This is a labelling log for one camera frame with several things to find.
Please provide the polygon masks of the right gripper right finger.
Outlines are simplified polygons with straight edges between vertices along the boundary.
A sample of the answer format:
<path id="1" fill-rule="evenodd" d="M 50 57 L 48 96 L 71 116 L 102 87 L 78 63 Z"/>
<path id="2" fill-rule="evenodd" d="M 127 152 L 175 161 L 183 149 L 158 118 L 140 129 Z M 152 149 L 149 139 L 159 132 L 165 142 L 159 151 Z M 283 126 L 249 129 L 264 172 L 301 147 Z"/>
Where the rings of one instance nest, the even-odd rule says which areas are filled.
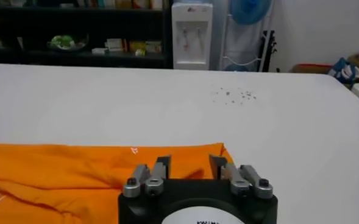
<path id="1" fill-rule="evenodd" d="M 213 178 L 228 180 L 233 195 L 243 197 L 250 192 L 262 200 L 269 200 L 274 196 L 269 180 L 259 176 L 251 165 L 237 167 L 226 158 L 216 155 L 209 155 L 209 162 Z"/>

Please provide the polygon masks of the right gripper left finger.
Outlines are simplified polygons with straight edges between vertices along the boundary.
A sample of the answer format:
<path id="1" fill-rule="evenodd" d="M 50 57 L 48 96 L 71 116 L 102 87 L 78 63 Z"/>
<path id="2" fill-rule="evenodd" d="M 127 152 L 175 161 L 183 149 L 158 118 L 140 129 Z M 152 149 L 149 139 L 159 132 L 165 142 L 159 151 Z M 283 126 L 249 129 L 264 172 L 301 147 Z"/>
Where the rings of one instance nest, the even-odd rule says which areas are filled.
<path id="1" fill-rule="evenodd" d="M 146 164 L 136 166 L 130 178 L 123 187 L 123 196 L 136 198 L 142 189 L 147 196 L 159 196 L 164 190 L 164 181 L 169 178 L 171 156 L 157 158 L 152 170 Z"/>

